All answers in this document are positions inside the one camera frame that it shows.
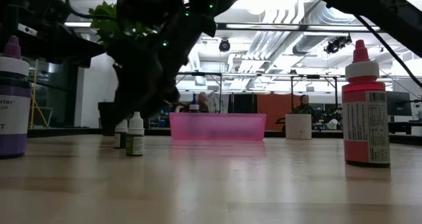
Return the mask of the right arm's black gripper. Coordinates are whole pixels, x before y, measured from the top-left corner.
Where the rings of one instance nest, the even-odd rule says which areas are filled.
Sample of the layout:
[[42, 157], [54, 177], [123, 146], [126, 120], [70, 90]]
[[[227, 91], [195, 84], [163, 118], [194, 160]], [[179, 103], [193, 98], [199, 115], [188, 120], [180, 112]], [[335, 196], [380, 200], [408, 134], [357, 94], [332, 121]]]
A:
[[141, 63], [133, 56], [122, 55], [115, 55], [113, 59], [118, 81], [113, 100], [113, 119], [126, 119], [135, 112], [149, 118], [160, 108], [179, 101], [175, 79], [161, 72], [153, 60]]

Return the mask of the left arm's black gripper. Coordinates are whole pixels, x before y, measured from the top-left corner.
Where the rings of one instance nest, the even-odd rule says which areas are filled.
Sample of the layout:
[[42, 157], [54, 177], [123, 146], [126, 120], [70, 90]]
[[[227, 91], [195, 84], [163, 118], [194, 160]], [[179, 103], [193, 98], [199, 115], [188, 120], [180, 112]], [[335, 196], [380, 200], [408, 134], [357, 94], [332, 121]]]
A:
[[20, 19], [17, 24], [11, 19], [1, 20], [1, 54], [13, 54], [20, 48], [20, 55], [34, 59], [45, 59], [55, 63], [56, 59], [82, 68], [90, 68], [93, 57], [105, 53], [104, 46], [84, 39], [74, 32], [63, 33], [52, 38], [52, 29], [44, 22]]

